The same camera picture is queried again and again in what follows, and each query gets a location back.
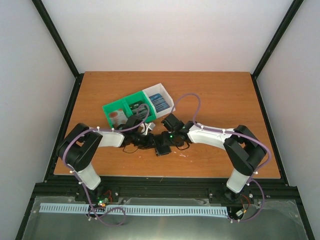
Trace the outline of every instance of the wooden table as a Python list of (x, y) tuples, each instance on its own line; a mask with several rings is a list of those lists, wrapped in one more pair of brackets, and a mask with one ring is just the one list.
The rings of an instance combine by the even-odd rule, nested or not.
[[(246, 125), (271, 149), (249, 72), (86, 72), (67, 133), (77, 123), (108, 128), (103, 105), (158, 83), (163, 84), (174, 101), (185, 93), (197, 93), (202, 101), (197, 122), (219, 128)], [(197, 104), (194, 96), (187, 96), (174, 114), (186, 123), (192, 119)], [(153, 133), (166, 130), (160, 123), (163, 118), (154, 121)], [(204, 144), (192, 144), (184, 151), (172, 147), (172, 153), (160, 157), (154, 149), (128, 154), (122, 148), (100, 147), (92, 164), (101, 176), (228, 178), (233, 170), (224, 150)], [(69, 174), (61, 159), (54, 174)], [(280, 178), (274, 158), (257, 177)]]

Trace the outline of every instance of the gray wall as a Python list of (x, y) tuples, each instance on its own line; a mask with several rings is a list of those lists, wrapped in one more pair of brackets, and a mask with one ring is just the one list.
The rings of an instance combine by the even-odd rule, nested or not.
[(320, 1), (306, 0), (258, 78), (289, 182), (320, 239)]
[(292, 0), (43, 0), (79, 71), (253, 71)]
[(0, 239), (42, 182), (74, 78), (31, 1), (0, 1)]

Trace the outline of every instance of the plastic container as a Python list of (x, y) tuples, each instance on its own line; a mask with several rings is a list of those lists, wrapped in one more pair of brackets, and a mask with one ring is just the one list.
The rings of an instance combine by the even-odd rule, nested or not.
[[(163, 99), (166, 101), (166, 103), (169, 105), (169, 108), (164, 109), (160, 112), (157, 112), (155, 106), (152, 104), (149, 98), (155, 94), (160, 94), (163, 97)], [(117, 101), (104, 105), (102, 109), (109, 122), (110, 127), (112, 128), (114, 127), (109, 117), (110, 113), (117, 111), (118, 109), (122, 109), (124, 114), (128, 118), (131, 115), (133, 115), (133, 112), (130, 110), (130, 105), (138, 101), (142, 101), (144, 104), (148, 104), (150, 108), (150, 114), (149, 114), (150, 116), (146, 119), (145, 121), (146, 123), (150, 123), (157, 118), (160, 118), (166, 114), (169, 114), (171, 112), (172, 107), (174, 106), (174, 101), (172, 100), (171, 96), (168, 94), (164, 86), (161, 83), (159, 83), (154, 86), (143, 89), (142, 91), (125, 96), (122, 99), (119, 99)]]

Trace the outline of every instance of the black frame bar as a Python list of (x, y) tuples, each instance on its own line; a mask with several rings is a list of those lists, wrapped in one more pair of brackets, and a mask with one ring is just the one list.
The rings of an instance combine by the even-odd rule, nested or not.
[[(259, 91), (257, 79), (272, 52), (288, 28), (290, 22), (298, 11), (304, 0), (293, 0), (290, 8), (280, 23), (277, 31), (275, 32), (271, 42), (265, 50), (261, 60), (251, 75), (252, 84), (254, 86), (260, 109), (264, 118), (267, 132), (271, 141), (275, 159), (280, 172), (280, 179), (258, 179), (261, 187), (264, 190), (264, 195), (269, 195), (274, 200), (295, 200), (300, 217), (303, 221), (304, 228), (310, 240), (315, 239), (311, 226), (309, 224), (304, 206), (302, 204), (299, 191), (297, 187), (289, 186), (288, 179), (280, 158), (277, 148), (275, 137), (268, 119), (268, 115), (263, 103), (261, 93)], [(79, 74), (71, 56), (69, 55), (59, 33), (54, 26), (44, 4), (41, 0), (32, 0), (34, 6), (38, 10), (43, 22), (48, 28), (52, 38), (54, 39), (57, 47), (61, 51), (67, 65), (75, 77), (72, 93), (67, 104), (62, 124), (60, 126), (58, 136), (54, 145), (54, 149), (49, 160), (44, 182), (37, 183), (32, 192), (29, 204), (27, 206), (24, 218), (21, 222), (20, 229), (16, 236), (16, 240), (23, 237), (29, 215), (31, 213), (34, 199), (37, 196), (73, 196), (76, 200), (86, 201), (83, 189), (79, 186), (78, 181), (73, 176), (54, 175), (54, 170), (58, 157), (56, 156), (56, 149), (58, 144), (63, 140), (66, 135), (69, 121), (77, 100), (80, 86), (84, 74)], [(117, 177), (117, 176), (102, 176), (101, 182), (104, 186), (114, 189), (122, 198), (142, 197), (142, 198), (208, 198), (209, 192), (220, 189), (227, 182), (227, 178), (174, 178), (174, 177)], [(257, 186), (251, 184), (246, 187), (246, 191), (253, 193), (255, 198), (260, 198), (261, 193)], [(230, 206), (231, 203), (220, 202), (223, 206)]]

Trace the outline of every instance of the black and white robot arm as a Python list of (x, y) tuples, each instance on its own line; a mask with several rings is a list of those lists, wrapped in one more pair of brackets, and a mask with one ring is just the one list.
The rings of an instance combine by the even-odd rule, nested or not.
[[(252, 132), (243, 125), (239, 125), (237, 128), (222, 129), (204, 126), (200, 123), (197, 123), (196, 126), (192, 121), (184, 124), (172, 113), (162, 121), (162, 124), (168, 131), (158, 135), (148, 132), (154, 128), (154, 123), (143, 125), (143, 128), (146, 129), (143, 129), (142, 132), (134, 130), (122, 133), (95, 129), (78, 140), (82, 145), (76, 142), (71, 146), (66, 154), (65, 163), (72, 167), (81, 183), (84, 183), (88, 189), (94, 190), (101, 182), (100, 177), (91, 165), (91, 160), (97, 148), (125, 147), (128, 144), (134, 144), (140, 149), (154, 148), (156, 155), (161, 156), (169, 154), (171, 152), (170, 147), (181, 147), (184, 143), (187, 143), (188, 147), (192, 143), (207, 144), (223, 149), (228, 154), (234, 169), (226, 186), (233, 193), (238, 194), (266, 155), (266, 151), (258, 144), (230, 134), (230, 132), (237, 132), (256, 139)], [(88, 129), (89, 127), (83, 123), (77, 124), (59, 144), (57, 155), (62, 158), (67, 146), (75, 136)]]

